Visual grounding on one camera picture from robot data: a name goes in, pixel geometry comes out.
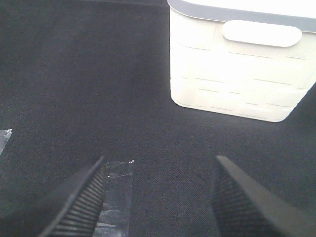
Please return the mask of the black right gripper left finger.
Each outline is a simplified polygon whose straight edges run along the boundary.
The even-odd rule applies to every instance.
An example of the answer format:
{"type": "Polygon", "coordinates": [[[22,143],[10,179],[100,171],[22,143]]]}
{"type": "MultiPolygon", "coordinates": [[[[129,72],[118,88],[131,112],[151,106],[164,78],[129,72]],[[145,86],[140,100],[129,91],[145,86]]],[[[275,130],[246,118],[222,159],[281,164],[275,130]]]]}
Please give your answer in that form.
{"type": "Polygon", "coordinates": [[[105,200],[105,158],[90,162],[65,183],[0,220],[2,237],[91,237],[105,200]]]}

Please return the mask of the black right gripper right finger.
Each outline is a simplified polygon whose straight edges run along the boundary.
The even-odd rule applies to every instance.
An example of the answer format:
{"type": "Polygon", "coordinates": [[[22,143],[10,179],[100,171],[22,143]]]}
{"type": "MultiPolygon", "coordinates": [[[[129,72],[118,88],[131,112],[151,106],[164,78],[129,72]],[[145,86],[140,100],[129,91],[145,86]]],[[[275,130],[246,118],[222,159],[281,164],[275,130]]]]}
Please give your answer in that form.
{"type": "Polygon", "coordinates": [[[316,220],[269,192],[225,156],[216,156],[211,205],[223,237],[314,237],[316,220]]]}

